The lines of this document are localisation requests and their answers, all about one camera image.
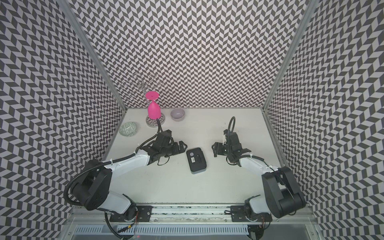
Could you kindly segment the blue alarm clock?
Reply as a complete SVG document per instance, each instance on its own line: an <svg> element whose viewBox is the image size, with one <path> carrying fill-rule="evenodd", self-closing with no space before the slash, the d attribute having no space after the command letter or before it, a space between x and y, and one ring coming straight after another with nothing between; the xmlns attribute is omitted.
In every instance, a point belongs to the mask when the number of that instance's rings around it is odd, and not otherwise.
<svg viewBox="0 0 384 240"><path fill-rule="evenodd" d="M207 162L201 148L187 150L186 154L192 174L198 174L206 170Z"/></svg>

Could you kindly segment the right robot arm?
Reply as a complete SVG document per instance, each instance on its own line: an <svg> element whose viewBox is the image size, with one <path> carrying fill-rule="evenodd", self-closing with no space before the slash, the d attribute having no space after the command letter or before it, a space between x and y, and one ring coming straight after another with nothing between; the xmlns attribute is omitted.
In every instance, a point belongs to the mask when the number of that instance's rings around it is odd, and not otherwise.
<svg viewBox="0 0 384 240"><path fill-rule="evenodd" d="M243 148L237 133L224 131L224 142L212 145L214 157L225 156L229 164L244 168L261 178L264 193L245 200L243 212L250 222L270 221L294 215L306 207L306 200L292 170L276 167Z"/></svg>

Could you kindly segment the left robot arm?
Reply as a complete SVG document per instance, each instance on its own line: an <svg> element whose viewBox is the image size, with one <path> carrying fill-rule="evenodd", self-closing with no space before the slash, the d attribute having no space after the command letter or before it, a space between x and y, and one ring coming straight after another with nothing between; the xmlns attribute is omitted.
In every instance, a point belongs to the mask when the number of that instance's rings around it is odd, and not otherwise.
<svg viewBox="0 0 384 240"><path fill-rule="evenodd" d="M159 131L126 157L87 162L83 170L65 186L64 200L88 211L112 212L131 219L137 212L136 203L127 195L112 191L111 184L120 176L158 162L162 157L185 153L187 148L183 141L174 140L172 131Z"/></svg>

